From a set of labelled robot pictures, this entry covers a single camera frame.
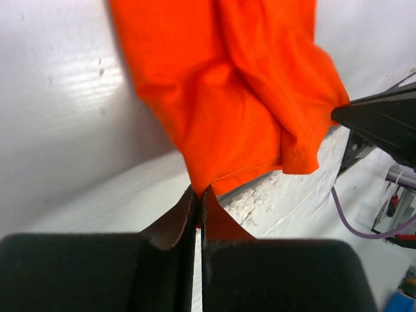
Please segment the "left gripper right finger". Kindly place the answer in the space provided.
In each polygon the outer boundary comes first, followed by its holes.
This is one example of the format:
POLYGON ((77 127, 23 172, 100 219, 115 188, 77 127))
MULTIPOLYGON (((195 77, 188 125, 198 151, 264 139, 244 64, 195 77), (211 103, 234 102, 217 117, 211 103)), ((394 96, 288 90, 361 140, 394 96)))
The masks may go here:
POLYGON ((206 190, 204 311, 376 311, 359 257, 340 240, 258 239, 206 190))

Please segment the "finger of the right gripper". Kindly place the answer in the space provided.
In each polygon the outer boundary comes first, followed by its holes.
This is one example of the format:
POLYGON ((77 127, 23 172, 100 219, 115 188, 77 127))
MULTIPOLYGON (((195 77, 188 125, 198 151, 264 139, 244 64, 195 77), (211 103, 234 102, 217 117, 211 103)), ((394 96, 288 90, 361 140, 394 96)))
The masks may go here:
POLYGON ((334 109, 331 118, 396 162, 415 167, 415 83, 354 100, 334 109))

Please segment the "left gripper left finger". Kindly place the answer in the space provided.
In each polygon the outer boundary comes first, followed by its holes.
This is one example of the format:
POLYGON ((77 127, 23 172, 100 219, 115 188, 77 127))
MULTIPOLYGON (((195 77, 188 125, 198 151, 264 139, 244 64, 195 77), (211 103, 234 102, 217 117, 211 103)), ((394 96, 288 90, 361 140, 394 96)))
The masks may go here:
POLYGON ((197 199, 138 233, 19 233, 1 241, 2 311, 190 311, 197 199))

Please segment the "orange t shirt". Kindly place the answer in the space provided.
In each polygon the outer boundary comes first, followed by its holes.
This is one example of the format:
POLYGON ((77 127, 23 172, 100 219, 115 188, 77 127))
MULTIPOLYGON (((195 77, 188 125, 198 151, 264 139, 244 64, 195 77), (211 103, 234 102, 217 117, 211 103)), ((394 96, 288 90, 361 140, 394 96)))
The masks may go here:
POLYGON ((196 194, 310 174, 348 94, 314 41, 315 1, 111 1, 138 97, 196 194))

